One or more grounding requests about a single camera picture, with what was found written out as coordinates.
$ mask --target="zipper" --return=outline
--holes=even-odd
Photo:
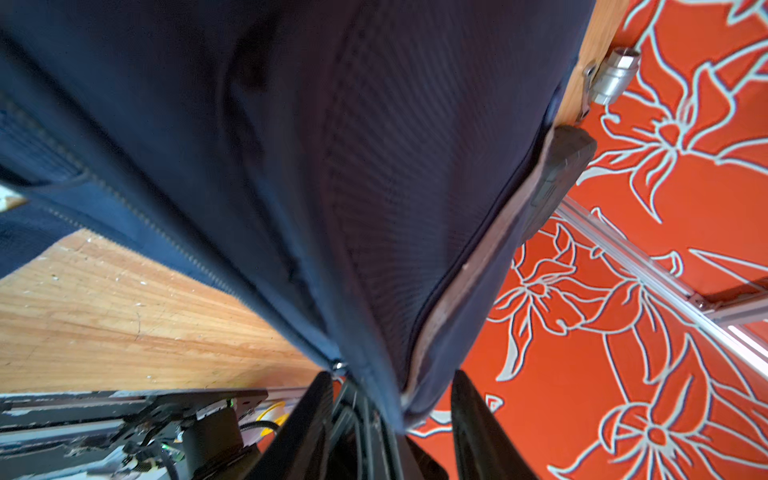
[[[141,220],[144,223],[144,225],[151,228],[157,235],[160,235],[160,237],[162,237],[163,240],[167,241],[178,253],[184,256],[196,268],[200,269],[200,271],[203,272],[203,274],[208,276],[208,278],[210,278],[213,281],[214,285],[216,285],[219,289],[223,290],[225,293],[233,296],[243,305],[248,307],[251,311],[256,312],[256,309],[254,309],[247,301],[245,301],[242,296],[237,295],[234,292],[234,290],[229,285],[227,285],[218,275],[212,272],[209,268],[205,267],[194,255],[187,252],[181,245],[179,245],[178,242],[176,242],[176,240],[174,240],[167,233],[165,233],[165,231],[163,231],[155,222],[153,222],[143,212],[139,211],[137,208],[131,205],[128,202],[128,200],[120,194],[120,192],[112,188],[109,184],[107,184],[106,181],[101,179],[89,167],[87,167],[85,164],[80,162],[80,160],[72,152],[70,152],[66,146],[64,146],[62,143],[56,140],[55,137],[50,135],[42,125],[40,125],[34,118],[32,118],[29,114],[27,114],[27,112],[23,111],[11,98],[9,98],[5,94],[5,92],[0,91],[0,99],[6,101],[6,104],[7,104],[6,107],[9,113],[17,115],[17,118],[21,122],[23,122],[24,126],[26,126],[32,131],[37,132],[37,135],[40,138],[40,140],[45,142],[45,144],[48,145],[50,148],[52,148],[57,154],[61,155],[67,161],[71,162],[74,166],[80,169],[83,175],[90,178],[102,190],[105,190],[112,197],[116,198],[123,207],[125,207],[133,215],[138,217],[139,220]],[[87,226],[83,225],[82,223],[77,222],[76,220],[72,220],[71,218],[64,215],[62,212],[52,207],[47,207],[47,210],[50,211],[56,217],[61,218],[62,220],[64,220],[65,222],[71,225],[74,225],[79,228],[89,229]],[[118,245],[121,245],[121,243],[118,241],[115,241],[112,239],[109,239],[109,240],[117,243]],[[126,248],[126,250],[130,250],[138,255],[141,255],[141,253],[135,252],[131,248],[128,248],[125,246],[122,246],[122,247]],[[317,354],[317,357],[325,360],[325,364],[327,365],[327,368],[331,369],[332,365],[338,362],[338,360],[328,359],[319,349],[317,349],[314,345],[312,345],[309,341],[307,341],[298,330],[296,330],[296,334],[298,335],[298,337],[300,337],[303,340],[304,344],[307,347],[315,351],[315,353]]]

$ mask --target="wooden surface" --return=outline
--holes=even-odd
[[[595,2],[592,18],[579,51],[578,65],[571,74],[571,80],[568,81],[568,88],[565,90],[558,116],[554,120],[555,124],[572,124],[576,121],[581,111],[581,95],[584,91],[584,67],[593,61],[599,65],[603,60],[628,6],[629,0],[597,0]]]
[[[628,0],[598,0],[556,123]],[[317,372],[237,300],[81,231],[0,280],[0,391],[304,386]]]

